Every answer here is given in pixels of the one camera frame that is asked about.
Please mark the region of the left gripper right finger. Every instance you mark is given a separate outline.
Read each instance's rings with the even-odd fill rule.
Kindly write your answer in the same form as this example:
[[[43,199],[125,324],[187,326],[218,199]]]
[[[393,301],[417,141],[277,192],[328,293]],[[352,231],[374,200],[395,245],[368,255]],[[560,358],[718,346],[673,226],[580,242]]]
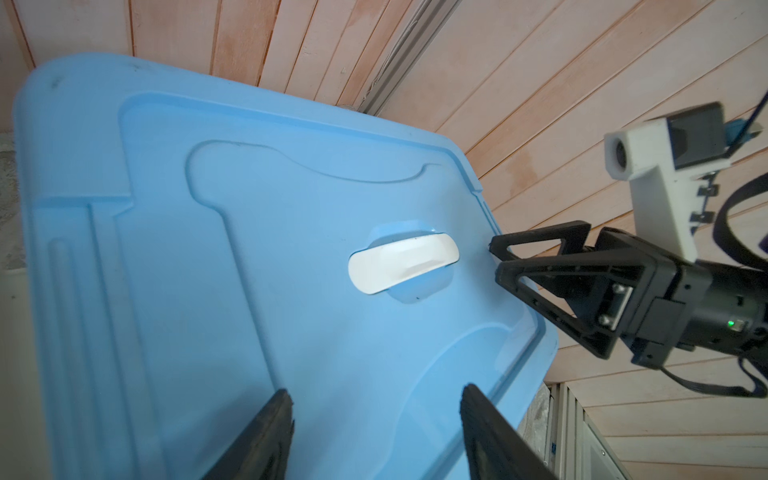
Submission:
[[[474,384],[462,391],[460,416],[471,480],[556,479]]]

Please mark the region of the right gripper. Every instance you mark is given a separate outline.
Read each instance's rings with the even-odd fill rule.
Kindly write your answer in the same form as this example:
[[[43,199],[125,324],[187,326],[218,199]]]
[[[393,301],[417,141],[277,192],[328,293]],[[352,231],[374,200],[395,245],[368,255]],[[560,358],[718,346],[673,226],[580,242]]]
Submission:
[[[494,236],[496,282],[601,359],[617,341],[632,363],[661,369],[675,348],[705,348],[767,366],[767,274],[688,262],[622,230],[569,221]],[[549,241],[558,255],[522,259],[514,248]]]

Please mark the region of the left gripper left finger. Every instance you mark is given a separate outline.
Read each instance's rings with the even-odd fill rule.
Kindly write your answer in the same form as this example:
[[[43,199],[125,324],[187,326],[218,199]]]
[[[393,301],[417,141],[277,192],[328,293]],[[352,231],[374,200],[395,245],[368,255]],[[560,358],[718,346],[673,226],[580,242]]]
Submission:
[[[284,479],[295,429],[292,407],[288,391],[277,390],[203,478]]]

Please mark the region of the blue plastic bin lid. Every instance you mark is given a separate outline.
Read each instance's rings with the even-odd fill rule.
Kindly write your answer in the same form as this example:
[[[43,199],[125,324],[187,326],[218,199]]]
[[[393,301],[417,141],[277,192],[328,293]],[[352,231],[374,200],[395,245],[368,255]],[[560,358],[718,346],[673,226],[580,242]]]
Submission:
[[[13,129],[57,479],[200,479],[280,389],[291,479],[465,479],[463,388],[518,425],[554,360],[445,137],[102,53]]]

